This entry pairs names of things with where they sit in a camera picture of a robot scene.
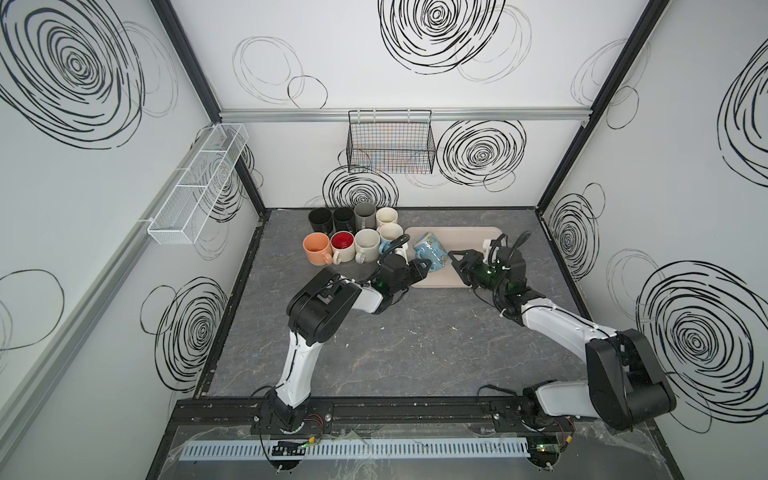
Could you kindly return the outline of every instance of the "red wire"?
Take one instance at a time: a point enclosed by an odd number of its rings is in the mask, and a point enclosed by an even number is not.
[[[323,429],[325,428],[326,423],[323,421],[323,417],[321,417],[320,415],[317,415],[316,413],[310,413],[309,416],[317,417],[320,420],[320,428],[323,428]]]
[[[558,422],[557,420],[552,420],[552,422],[554,422],[554,423],[557,423],[557,424],[558,424],[558,427],[560,427],[560,431],[561,431],[561,432],[563,432],[563,440],[565,440],[567,437],[565,436],[565,430],[563,430],[563,426],[562,426],[562,425],[560,425],[560,422]]]
[[[323,433],[323,424],[322,424],[322,423],[320,423],[320,422],[318,422],[318,421],[317,421],[317,419],[305,419],[305,420],[312,420],[312,421],[313,421],[313,422],[315,422],[317,425],[320,425],[320,433]]]

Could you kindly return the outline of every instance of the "black mug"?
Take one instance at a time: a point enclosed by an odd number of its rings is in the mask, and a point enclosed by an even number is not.
[[[330,236],[333,233],[333,213],[325,207],[316,208],[310,211],[310,223],[312,230],[322,232]]]
[[[349,207],[340,207],[333,212],[333,225],[337,232],[357,233],[355,211]]]

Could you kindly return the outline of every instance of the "gray mug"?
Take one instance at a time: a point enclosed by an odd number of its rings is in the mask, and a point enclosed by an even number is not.
[[[370,202],[360,202],[355,206],[355,222],[357,231],[363,228],[376,229],[376,205]]]

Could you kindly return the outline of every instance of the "beige tray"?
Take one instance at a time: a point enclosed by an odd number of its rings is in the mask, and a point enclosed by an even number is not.
[[[432,232],[440,240],[440,243],[449,250],[477,250],[482,252],[482,241],[486,238],[497,238],[502,231],[496,227],[409,227],[406,233],[411,236],[408,242],[408,260],[413,260],[416,256],[413,251],[413,244],[424,236],[425,233]],[[430,272],[421,282],[414,283],[413,286],[425,288],[468,288],[458,273],[453,269],[449,262],[440,270]]]

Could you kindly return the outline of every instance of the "aluminum rail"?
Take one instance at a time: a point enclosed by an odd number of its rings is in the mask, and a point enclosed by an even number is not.
[[[588,107],[539,108],[237,108],[221,111],[224,123],[247,124],[257,122],[344,121],[356,120],[360,110],[363,120],[376,121],[417,120],[424,111],[432,112],[432,121],[463,120],[578,120],[588,121],[592,110]]]

